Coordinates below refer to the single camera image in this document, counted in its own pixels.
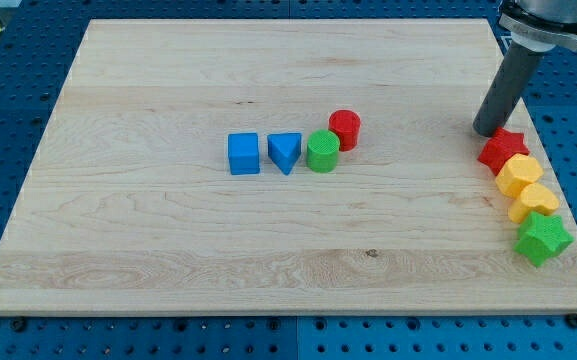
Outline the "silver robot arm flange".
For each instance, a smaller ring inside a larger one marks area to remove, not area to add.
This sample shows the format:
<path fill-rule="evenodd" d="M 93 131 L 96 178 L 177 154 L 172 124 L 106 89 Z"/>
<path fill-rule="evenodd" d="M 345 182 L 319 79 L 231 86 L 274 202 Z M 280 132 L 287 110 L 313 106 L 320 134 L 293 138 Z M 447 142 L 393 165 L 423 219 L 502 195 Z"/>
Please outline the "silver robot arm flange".
<path fill-rule="evenodd" d="M 533 52 L 577 51 L 577 0 L 503 0 L 498 24 Z"/>

